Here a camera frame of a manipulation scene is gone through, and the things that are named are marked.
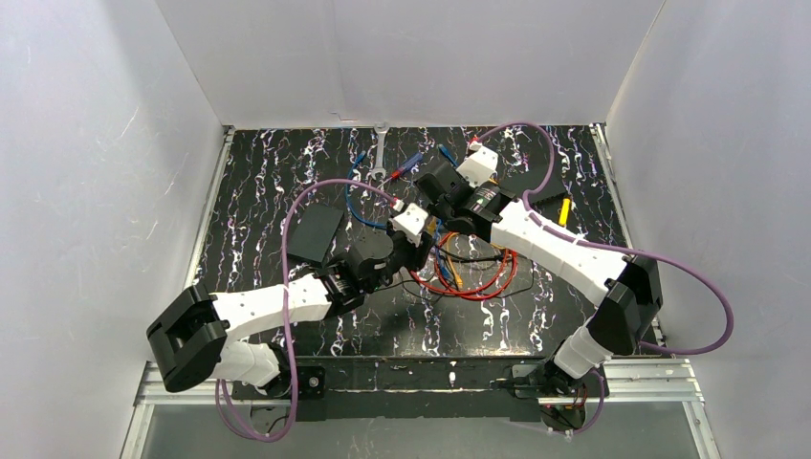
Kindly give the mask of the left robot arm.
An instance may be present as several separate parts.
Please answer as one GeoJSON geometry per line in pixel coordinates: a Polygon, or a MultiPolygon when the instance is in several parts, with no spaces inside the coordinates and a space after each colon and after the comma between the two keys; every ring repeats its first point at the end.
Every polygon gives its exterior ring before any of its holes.
{"type": "Polygon", "coordinates": [[[361,307],[388,286],[401,269],[422,268],[432,237],[409,237],[402,230],[357,241],[325,267],[288,285],[213,294],[204,286],[182,290],[147,327],[146,336],[170,393],[189,390],[209,378],[276,390],[292,375],[284,349],[253,344],[248,337],[286,321],[322,321],[361,307]]]}

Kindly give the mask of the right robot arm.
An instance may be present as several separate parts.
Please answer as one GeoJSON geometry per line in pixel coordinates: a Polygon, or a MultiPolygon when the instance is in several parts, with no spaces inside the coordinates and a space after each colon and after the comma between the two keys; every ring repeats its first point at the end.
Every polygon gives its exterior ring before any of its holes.
{"type": "Polygon", "coordinates": [[[415,181],[428,212],[446,228],[515,251],[563,279],[594,303],[596,312],[547,361],[544,374],[573,381],[615,356],[634,353],[663,299],[658,264],[595,249],[586,240],[543,218],[509,189],[478,186],[443,165],[415,181]]]}

